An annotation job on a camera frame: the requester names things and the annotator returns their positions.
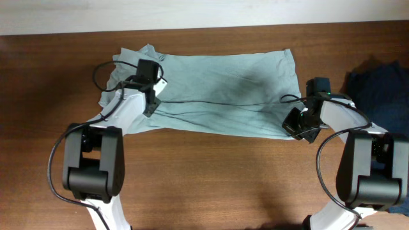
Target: light blue fabric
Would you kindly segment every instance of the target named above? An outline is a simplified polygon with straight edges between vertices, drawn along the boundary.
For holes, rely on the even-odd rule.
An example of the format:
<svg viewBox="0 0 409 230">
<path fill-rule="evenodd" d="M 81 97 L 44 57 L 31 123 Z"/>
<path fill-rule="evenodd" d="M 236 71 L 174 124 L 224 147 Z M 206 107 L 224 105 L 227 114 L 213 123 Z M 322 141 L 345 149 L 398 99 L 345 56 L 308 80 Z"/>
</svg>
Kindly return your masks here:
<svg viewBox="0 0 409 230">
<path fill-rule="evenodd" d="M 122 49 L 115 60 L 137 65 L 139 59 L 159 62 L 164 68 L 166 88 L 162 101 L 150 118 L 134 121 L 130 133 L 158 128 L 195 132 L 292 139 L 281 123 L 294 104 L 279 103 L 284 94 L 300 96 L 291 51 L 231 56 L 174 56 L 161 54 L 147 45 L 140 51 Z M 135 74 L 117 64 L 107 83 L 112 88 Z M 114 93 L 102 93 L 104 107 Z"/>
</svg>

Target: dark blue cloth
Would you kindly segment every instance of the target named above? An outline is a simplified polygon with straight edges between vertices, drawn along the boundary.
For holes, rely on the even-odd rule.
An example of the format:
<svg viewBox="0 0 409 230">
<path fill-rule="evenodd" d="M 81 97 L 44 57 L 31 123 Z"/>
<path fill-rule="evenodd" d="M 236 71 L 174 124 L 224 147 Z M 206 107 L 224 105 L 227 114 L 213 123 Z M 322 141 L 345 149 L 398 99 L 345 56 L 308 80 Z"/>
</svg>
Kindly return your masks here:
<svg viewBox="0 0 409 230">
<path fill-rule="evenodd" d="M 374 123 L 409 137 L 409 71 L 397 61 L 363 74 L 351 73 L 347 94 Z M 409 196 L 389 212 L 409 217 Z"/>
</svg>

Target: white wall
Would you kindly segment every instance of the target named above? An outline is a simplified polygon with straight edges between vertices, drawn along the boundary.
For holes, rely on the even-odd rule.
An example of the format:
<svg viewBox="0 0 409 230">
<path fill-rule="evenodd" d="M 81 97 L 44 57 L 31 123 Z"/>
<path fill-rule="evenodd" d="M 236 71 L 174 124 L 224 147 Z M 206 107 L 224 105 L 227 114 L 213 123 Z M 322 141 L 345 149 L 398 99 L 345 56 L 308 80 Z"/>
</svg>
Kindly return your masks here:
<svg viewBox="0 0 409 230">
<path fill-rule="evenodd" d="M 0 0 L 0 35 L 409 19 L 409 0 Z"/>
</svg>

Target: brown wooden surface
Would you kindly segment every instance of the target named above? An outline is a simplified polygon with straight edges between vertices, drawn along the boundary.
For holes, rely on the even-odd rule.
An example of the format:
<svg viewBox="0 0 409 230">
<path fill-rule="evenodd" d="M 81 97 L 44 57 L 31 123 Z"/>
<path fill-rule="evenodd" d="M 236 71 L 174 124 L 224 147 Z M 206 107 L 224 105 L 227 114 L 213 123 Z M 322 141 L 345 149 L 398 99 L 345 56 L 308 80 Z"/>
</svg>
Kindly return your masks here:
<svg viewBox="0 0 409 230">
<path fill-rule="evenodd" d="M 300 90 L 317 76 L 339 91 L 346 72 L 400 60 L 409 67 L 409 22 L 125 31 L 0 37 L 0 229 L 92 229 L 84 208 L 50 192 L 46 166 L 56 138 L 71 122 L 100 111 L 91 82 L 97 64 L 121 47 L 150 43 L 158 52 L 224 55 L 290 48 Z M 134 229 L 244 229 L 297 224 L 329 200 L 315 172 L 314 144 L 156 130 L 125 137 L 121 199 Z M 322 160 L 331 191 L 343 144 Z M 54 164 L 61 186 L 62 148 Z M 377 213 L 377 229 L 409 229 L 409 218 Z"/>
</svg>

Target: towel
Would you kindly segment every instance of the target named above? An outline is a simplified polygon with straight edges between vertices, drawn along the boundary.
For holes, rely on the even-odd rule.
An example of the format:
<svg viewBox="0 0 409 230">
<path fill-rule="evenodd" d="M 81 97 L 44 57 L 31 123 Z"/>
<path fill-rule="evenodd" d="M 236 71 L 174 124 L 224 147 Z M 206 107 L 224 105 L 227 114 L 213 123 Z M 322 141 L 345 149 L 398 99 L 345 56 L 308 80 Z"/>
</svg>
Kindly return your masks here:
<svg viewBox="0 0 409 230">
<path fill-rule="evenodd" d="M 157 95 L 162 101 L 150 118 L 139 116 L 131 134 L 158 128 L 193 132 L 293 139 L 281 127 L 287 114 L 300 103 L 279 103 L 282 95 L 300 96 L 295 62 L 289 49 L 230 56 L 175 56 L 161 54 L 152 45 L 140 51 L 122 49 L 114 60 L 133 65 L 139 59 L 163 66 L 168 82 Z M 131 66 L 116 63 L 107 88 L 135 74 Z M 105 107 L 114 92 L 103 92 Z"/>
</svg>

